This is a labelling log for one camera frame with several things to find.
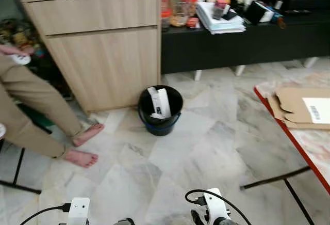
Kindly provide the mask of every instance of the barcode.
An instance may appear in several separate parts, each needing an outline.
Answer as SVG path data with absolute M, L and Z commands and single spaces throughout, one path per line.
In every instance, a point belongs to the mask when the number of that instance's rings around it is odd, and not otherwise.
M 313 115 L 314 115 L 314 117 L 315 117 L 316 120 L 320 120 L 321 119 L 320 118 L 320 114 L 319 114 L 318 110 L 315 108 L 315 106 L 311 105 L 310 106 L 310 110 L 313 113 Z

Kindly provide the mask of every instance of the bare foot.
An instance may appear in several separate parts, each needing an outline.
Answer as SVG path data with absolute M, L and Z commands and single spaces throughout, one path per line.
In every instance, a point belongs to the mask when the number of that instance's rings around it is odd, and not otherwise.
M 64 159 L 78 166 L 88 168 L 97 162 L 98 155 L 82 151 L 69 150 Z
M 104 129 L 104 125 L 100 123 L 89 127 L 79 137 L 73 139 L 74 146 L 79 147 L 83 145 L 86 141 L 91 139 L 93 136 L 97 135 L 103 129 Z

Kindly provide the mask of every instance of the black bucket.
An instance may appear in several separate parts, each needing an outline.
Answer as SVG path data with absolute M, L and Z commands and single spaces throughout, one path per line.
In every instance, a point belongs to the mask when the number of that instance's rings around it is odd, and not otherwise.
M 170 110 L 172 116 L 169 118 L 153 118 L 150 115 L 155 112 L 154 105 L 148 90 L 141 93 L 139 100 L 139 116 L 146 129 L 155 136 L 165 136 L 169 134 L 181 115 L 183 99 L 181 94 L 169 86 L 154 86 L 156 90 L 165 88 L 169 98 Z

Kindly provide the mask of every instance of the white cabinet leg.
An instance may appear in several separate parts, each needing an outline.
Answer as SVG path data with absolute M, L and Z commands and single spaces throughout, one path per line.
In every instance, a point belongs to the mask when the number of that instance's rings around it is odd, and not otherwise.
M 245 69 L 245 65 L 236 66 L 235 75 L 240 76 L 243 73 L 244 69 Z
M 311 68 L 318 59 L 319 59 L 318 57 L 309 57 L 304 62 L 304 67 L 307 68 L 307 69 Z
M 201 79 L 202 71 L 201 70 L 196 70 L 195 71 L 195 78 L 194 80 L 197 82 Z

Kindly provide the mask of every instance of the red table edge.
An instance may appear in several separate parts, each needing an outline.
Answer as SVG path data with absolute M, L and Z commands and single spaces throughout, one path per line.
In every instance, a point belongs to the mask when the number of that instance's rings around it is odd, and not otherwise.
M 258 96 L 258 98 L 260 99 L 260 101 L 263 103 L 263 105 L 267 108 L 267 110 L 270 112 L 270 114 L 274 117 L 273 110 L 270 107 L 268 101 L 260 94 L 260 92 L 258 91 L 258 89 L 256 87 L 254 87 L 253 90 L 256 93 L 256 95 Z M 325 178 L 320 173 L 320 171 L 318 170 L 318 168 L 314 165 L 314 163 L 308 157 L 308 155 L 306 154 L 305 150 L 303 150 L 303 148 L 297 142 L 297 140 L 295 139 L 295 137 L 291 134 L 291 132 L 289 131 L 289 129 L 286 127 L 285 123 L 283 123 L 280 119 L 277 119 L 275 117 L 274 117 L 274 119 L 276 120 L 276 122 L 278 123 L 278 125 L 281 126 L 281 128 L 285 132 L 285 134 L 290 138 L 290 140 L 292 141 L 292 143 L 294 144 L 294 146 L 298 149 L 298 151 L 303 156 L 303 158 L 305 159 L 305 161 L 308 163 L 308 165 L 310 166 L 310 168 L 313 170 L 313 172 L 315 173 L 315 175 L 321 181 L 321 183 L 324 186 L 324 188 L 330 194 L 330 185 L 329 185 L 329 183 L 325 180 Z

